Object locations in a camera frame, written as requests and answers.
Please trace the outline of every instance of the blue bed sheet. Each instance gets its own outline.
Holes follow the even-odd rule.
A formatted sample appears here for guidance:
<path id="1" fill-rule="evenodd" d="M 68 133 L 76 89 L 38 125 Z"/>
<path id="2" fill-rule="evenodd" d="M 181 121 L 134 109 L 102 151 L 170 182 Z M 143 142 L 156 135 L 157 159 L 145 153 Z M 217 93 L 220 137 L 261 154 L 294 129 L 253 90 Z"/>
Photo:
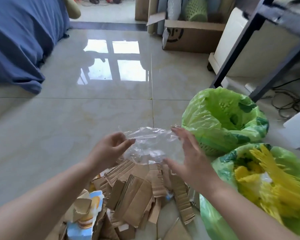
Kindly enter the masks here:
<path id="1" fill-rule="evenodd" d="M 40 93 L 40 63 L 69 27 L 63 0 L 0 0 L 0 83 Z"/>

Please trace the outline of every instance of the hand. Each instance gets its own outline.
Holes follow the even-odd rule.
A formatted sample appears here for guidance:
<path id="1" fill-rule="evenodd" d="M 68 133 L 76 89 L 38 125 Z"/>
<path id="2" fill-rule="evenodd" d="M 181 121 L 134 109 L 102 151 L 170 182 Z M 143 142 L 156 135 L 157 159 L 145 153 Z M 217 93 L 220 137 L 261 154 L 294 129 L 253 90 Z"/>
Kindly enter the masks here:
<path id="1" fill-rule="evenodd" d="M 219 176 L 211 166 L 210 160 L 201 150 L 194 135 L 189 131 L 175 127 L 171 130 L 182 141 L 184 164 L 180 165 L 170 158 L 165 158 L 164 163 L 195 191 L 203 195 L 208 194 L 216 186 L 215 182 L 220 181 Z"/>
<path id="2" fill-rule="evenodd" d="M 103 137 L 92 149 L 87 161 L 102 172 L 112 167 L 116 160 L 132 145 L 136 139 L 127 139 L 122 132 Z"/>

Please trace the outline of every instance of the dark floor border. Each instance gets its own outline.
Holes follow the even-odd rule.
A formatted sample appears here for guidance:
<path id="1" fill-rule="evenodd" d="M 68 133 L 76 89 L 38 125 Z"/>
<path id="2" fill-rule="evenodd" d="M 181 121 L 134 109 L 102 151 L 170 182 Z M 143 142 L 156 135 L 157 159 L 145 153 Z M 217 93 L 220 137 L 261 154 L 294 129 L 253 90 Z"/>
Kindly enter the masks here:
<path id="1" fill-rule="evenodd" d="M 119 31 L 147 31 L 146 24 L 124 23 L 96 23 L 96 22 L 70 22 L 72 29 L 119 30 Z"/>

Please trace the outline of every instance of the forearm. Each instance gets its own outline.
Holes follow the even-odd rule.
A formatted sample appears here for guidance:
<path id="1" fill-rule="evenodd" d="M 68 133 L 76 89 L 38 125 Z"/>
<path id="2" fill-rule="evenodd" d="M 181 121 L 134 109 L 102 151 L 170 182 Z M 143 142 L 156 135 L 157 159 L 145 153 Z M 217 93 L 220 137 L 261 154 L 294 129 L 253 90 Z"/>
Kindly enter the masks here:
<path id="1" fill-rule="evenodd" d="M 45 239 L 85 185 L 100 173 L 95 168 L 85 160 L 2 206 L 0 240 Z"/>
<path id="2" fill-rule="evenodd" d="M 222 215 L 240 240 L 300 238 L 266 214 L 227 183 L 219 180 L 215 190 L 203 194 Z"/>

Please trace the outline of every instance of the green trash bag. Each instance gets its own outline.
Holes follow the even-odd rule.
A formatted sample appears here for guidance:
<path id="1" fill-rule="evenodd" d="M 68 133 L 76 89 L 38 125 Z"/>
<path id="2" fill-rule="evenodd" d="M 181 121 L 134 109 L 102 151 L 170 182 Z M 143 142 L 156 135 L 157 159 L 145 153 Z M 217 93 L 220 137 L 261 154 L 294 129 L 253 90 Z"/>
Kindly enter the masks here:
<path id="1" fill-rule="evenodd" d="M 218 87 L 193 97 L 182 115 L 182 127 L 195 135 L 206 155 L 221 156 L 261 142 L 269 122 L 248 96 Z"/>
<path id="2" fill-rule="evenodd" d="M 232 152 L 217 158 L 212 162 L 212 167 L 218 176 L 225 182 L 229 183 L 233 188 L 238 189 L 234 176 L 234 162 L 243 160 L 249 150 L 259 148 L 261 144 L 247 144 Z M 292 152 L 283 148 L 268 144 L 264 144 L 272 153 L 277 164 L 285 165 L 289 170 L 286 172 L 300 178 L 300 159 Z M 208 202 L 206 198 L 200 195 L 200 213 L 205 228 L 212 240 L 238 240 L 228 223 L 219 214 L 219 212 Z M 300 212 L 299 218 L 282 218 L 284 225 L 291 231 L 300 236 Z"/>

